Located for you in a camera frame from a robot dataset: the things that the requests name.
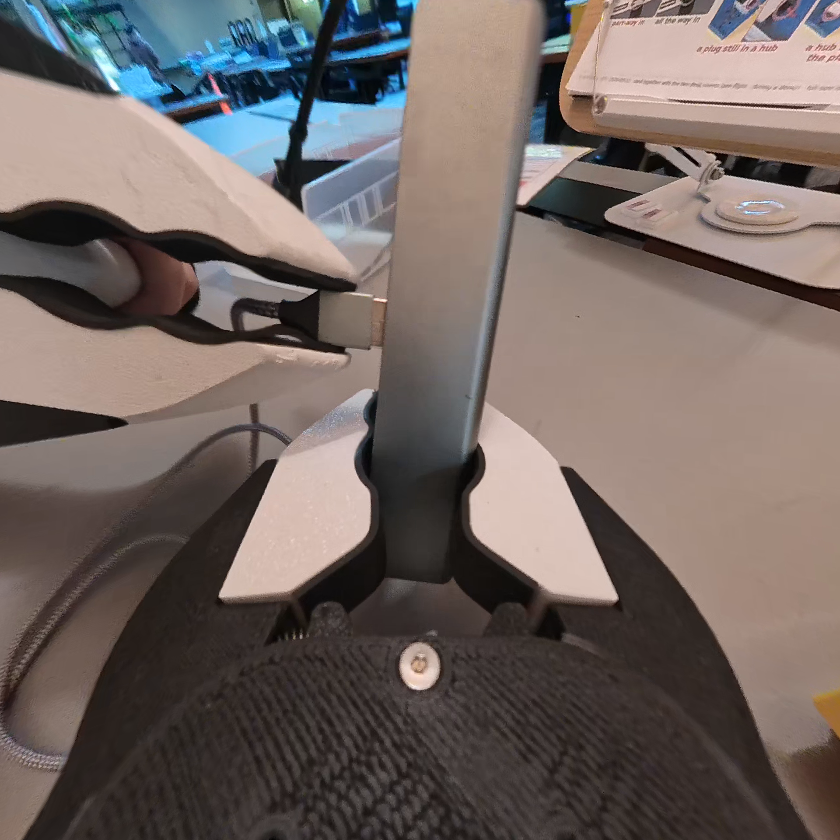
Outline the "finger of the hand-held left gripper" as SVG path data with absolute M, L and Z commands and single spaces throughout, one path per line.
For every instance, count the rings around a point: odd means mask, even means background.
M 87 329 L 12 290 L 2 290 L 1 316 L 2 401 L 130 424 L 261 403 L 351 361 L 276 344 L 186 342 L 147 325 Z
M 293 203 L 132 98 L 2 71 L 2 231 L 78 246 L 131 238 L 182 262 L 353 291 L 354 269 Z

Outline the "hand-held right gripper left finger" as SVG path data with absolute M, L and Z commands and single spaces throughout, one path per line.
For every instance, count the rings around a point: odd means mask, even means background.
M 288 445 L 222 583 L 224 604 L 339 602 L 353 610 L 385 578 L 379 505 L 364 458 L 372 389 Z

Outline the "paper with red label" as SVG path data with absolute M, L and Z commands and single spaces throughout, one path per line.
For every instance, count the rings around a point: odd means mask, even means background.
M 517 209 L 529 205 L 568 165 L 593 151 L 590 146 L 528 143 L 521 163 Z

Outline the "person's left hand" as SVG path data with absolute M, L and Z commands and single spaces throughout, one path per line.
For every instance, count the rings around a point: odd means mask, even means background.
M 122 307 L 137 316 L 173 316 L 198 294 L 194 267 L 141 241 L 117 240 L 132 258 L 140 275 L 137 294 Z

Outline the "printed instruction sheet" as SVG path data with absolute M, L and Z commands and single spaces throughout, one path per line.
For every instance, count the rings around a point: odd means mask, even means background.
M 566 88 L 579 97 L 837 106 L 838 33 L 838 1 L 609 2 Z

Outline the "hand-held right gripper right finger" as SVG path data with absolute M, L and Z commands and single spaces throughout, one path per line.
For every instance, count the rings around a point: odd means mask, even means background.
M 488 613 L 515 603 L 614 607 L 618 593 L 548 449 L 496 408 L 481 418 L 460 501 L 458 587 Z

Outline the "grey usb hub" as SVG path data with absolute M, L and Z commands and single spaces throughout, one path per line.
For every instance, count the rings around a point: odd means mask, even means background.
M 371 457 L 397 579 L 451 575 L 545 26 L 533 1 L 425 1 L 413 17 Z

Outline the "clear plastic tray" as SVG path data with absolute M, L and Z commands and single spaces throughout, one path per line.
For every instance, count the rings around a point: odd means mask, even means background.
M 401 108 L 312 122 L 302 149 L 303 213 L 349 260 L 357 280 L 390 255 L 401 153 Z

